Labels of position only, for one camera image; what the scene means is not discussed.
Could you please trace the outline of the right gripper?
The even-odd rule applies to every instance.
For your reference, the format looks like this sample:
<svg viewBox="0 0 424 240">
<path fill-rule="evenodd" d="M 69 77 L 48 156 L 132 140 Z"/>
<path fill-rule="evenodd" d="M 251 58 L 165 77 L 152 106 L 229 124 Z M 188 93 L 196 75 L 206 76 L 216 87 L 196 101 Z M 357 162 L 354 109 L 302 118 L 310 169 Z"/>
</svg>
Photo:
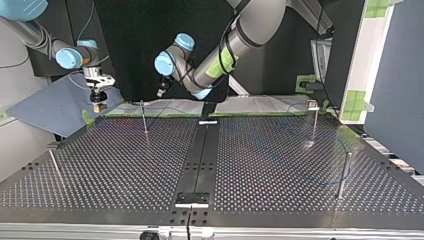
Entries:
<svg viewBox="0 0 424 240">
<path fill-rule="evenodd" d="M 96 104 L 96 103 L 100 103 L 100 102 L 103 102 L 103 101 L 106 101 L 106 100 L 107 100 L 107 94 L 103 91 L 101 91 L 101 92 L 92 91 L 91 94 L 90 94 L 90 101 L 93 104 L 95 104 L 95 105 L 93 105 L 93 111 L 97 114 L 100 113 L 101 106 L 100 106 L 100 104 Z"/>
</svg>

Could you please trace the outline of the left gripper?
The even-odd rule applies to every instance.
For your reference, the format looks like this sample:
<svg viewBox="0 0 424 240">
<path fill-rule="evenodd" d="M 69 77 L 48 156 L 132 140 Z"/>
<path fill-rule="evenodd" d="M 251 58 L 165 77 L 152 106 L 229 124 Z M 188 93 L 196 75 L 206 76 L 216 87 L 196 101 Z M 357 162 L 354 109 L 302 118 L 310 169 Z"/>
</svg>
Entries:
<svg viewBox="0 0 424 240">
<path fill-rule="evenodd" d="M 165 93 L 169 91 L 174 83 L 174 78 L 172 76 L 161 76 L 158 83 L 157 96 L 162 98 Z"/>
</svg>

